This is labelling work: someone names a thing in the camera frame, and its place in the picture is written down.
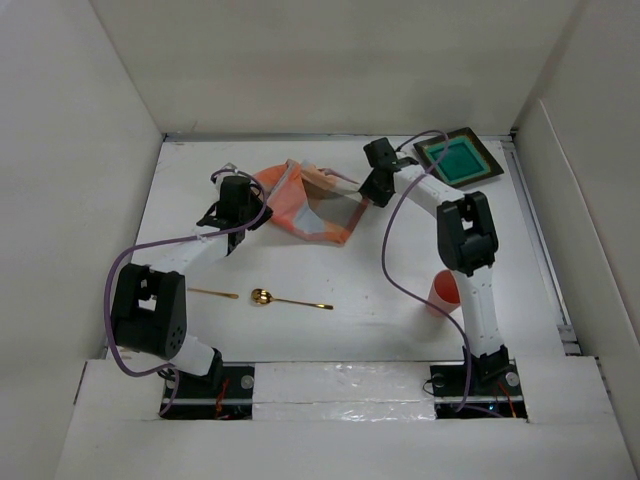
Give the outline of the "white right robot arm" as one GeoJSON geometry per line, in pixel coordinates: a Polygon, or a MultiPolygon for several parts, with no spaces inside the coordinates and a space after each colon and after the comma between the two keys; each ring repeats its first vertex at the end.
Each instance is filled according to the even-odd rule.
{"type": "Polygon", "coordinates": [[[399,203],[409,199],[435,219],[437,251],[453,275],[463,313],[462,381],[471,392],[483,394],[509,366],[493,295],[498,236],[486,195],[464,193],[445,183],[439,172],[458,141],[444,132],[434,140],[438,155],[429,154],[422,161],[392,147],[386,137],[366,144],[363,150],[371,172],[359,192],[384,207],[401,190],[399,203]]]}

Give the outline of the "orange grey checkered cloth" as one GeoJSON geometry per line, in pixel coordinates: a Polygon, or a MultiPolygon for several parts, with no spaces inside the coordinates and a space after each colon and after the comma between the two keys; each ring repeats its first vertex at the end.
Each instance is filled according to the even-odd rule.
{"type": "Polygon", "coordinates": [[[265,189],[271,221],[308,242],[346,244],[369,206],[357,182],[307,161],[289,159],[255,178],[265,189]]]}

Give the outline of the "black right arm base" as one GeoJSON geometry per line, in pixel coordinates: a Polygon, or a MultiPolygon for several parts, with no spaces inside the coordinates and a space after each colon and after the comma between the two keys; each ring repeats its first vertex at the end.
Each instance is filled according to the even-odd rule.
{"type": "Polygon", "coordinates": [[[433,400],[438,420],[528,418],[514,360],[490,377],[482,377],[476,366],[468,375],[464,362],[432,363],[422,390],[433,400]]]}

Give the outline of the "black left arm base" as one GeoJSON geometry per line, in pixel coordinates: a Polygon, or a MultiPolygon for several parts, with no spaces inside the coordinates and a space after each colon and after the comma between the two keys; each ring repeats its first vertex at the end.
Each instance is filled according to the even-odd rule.
{"type": "Polygon", "coordinates": [[[166,420],[251,420],[255,365],[250,363],[223,363],[220,379],[211,386],[201,377],[180,374],[176,397],[167,406],[173,394],[174,374],[168,369],[158,376],[163,379],[163,397],[160,410],[166,420]]]}

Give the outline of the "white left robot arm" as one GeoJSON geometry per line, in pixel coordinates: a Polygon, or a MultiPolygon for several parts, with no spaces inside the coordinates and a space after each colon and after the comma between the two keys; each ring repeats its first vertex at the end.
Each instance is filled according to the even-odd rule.
{"type": "Polygon", "coordinates": [[[255,177],[227,166],[211,181],[218,199],[194,232],[125,250],[104,291],[107,342],[119,368],[131,377],[164,369],[187,374],[190,387],[205,397],[220,390],[223,373],[220,353],[188,332],[188,282],[231,255],[272,215],[255,177]]]}

